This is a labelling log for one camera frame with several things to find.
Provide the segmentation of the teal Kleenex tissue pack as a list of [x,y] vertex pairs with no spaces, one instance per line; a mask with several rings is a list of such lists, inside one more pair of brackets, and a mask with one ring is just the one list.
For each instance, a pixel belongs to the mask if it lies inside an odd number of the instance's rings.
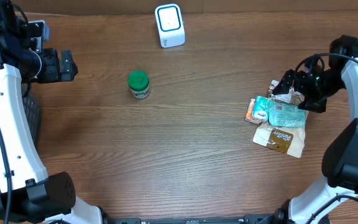
[[263,96],[257,96],[254,101],[254,109],[252,111],[252,117],[262,122],[268,121],[270,106],[271,106],[271,99]]

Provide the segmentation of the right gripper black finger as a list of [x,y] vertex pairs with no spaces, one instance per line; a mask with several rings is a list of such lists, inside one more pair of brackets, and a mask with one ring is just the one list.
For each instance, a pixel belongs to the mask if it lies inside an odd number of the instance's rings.
[[326,103],[327,99],[316,101],[305,97],[305,99],[298,105],[298,109],[315,113],[324,113],[326,111]]
[[292,69],[287,70],[283,78],[278,83],[278,85],[273,89],[272,94],[273,95],[288,94],[290,91],[290,87],[293,85],[294,76],[295,76],[294,70]]

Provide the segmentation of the brown snack pouch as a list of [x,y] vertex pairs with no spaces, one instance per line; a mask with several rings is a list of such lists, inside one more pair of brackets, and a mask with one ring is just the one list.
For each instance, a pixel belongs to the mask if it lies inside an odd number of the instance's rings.
[[[288,94],[273,95],[273,89],[278,85],[279,81],[272,80],[266,98],[271,99],[271,103],[284,103],[297,106],[302,102],[304,96],[295,91],[292,87]],[[288,154],[293,157],[300,158],[305,146],[305,126],[302,128],[289,128],[272,126],[269,121],[259,121],[259,127],[253,137],[253,142],[269,149]]]

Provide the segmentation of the green lid jar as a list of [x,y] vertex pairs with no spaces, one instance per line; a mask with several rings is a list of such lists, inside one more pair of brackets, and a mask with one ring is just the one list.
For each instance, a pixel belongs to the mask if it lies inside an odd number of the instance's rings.
[[128,85],[137,99],[144,99],[150,94],[150,80],[148,75],[142,70],[135,70],[128,76]]

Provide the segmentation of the orange Kleenex tissue pack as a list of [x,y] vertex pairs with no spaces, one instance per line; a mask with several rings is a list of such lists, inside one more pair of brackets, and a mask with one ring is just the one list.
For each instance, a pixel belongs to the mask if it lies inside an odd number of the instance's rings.
[[254,119],[254,118],[252,117],[252,112],[253,112],[253,110],[254,110],[254,104],[255,104],[255,99],[252,98],[252,99],[250,100],[249,105],[248,105],[247,112],[246,112],[246,115],[245,115],[245,117],[244,117],[244,120],[245,120],[245,121],[248,121],[248,122],[250,122],[250,123],[259,124],[259,121],[258,121],[257,119]]

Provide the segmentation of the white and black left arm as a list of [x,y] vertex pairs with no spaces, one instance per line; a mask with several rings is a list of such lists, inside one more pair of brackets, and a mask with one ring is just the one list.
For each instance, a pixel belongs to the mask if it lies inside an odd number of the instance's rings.
[[69,82],[78,68],[69,50],[45,49],[44,21],[28,20],[0,1],[0,220],[4,223],[111,223],[100,207],[76,195],[67,172],[49,175],[36,151],[23,86]]

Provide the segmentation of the teal wet wipes pack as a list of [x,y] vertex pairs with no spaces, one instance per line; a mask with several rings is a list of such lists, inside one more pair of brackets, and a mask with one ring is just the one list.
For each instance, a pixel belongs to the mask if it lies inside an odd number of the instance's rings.
[[268,122],[272,126],[302,128],[306,124],[306,111],[297,106],[272,102]]

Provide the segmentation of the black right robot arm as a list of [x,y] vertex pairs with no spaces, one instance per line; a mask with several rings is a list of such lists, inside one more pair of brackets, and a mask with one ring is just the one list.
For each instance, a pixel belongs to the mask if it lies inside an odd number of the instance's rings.
[[273,94],[286,94],[293,88],[305,97],[300,109],[323,113],[327,99],[345,89],[350,123],[326,149],[319,179],[263,223],[329,223],[328,214],[338,205],[346,200],[358,202],[358,38],[342,35],[331,42],[328,53],[309,56],[300,65],[307,69],[287,71]]

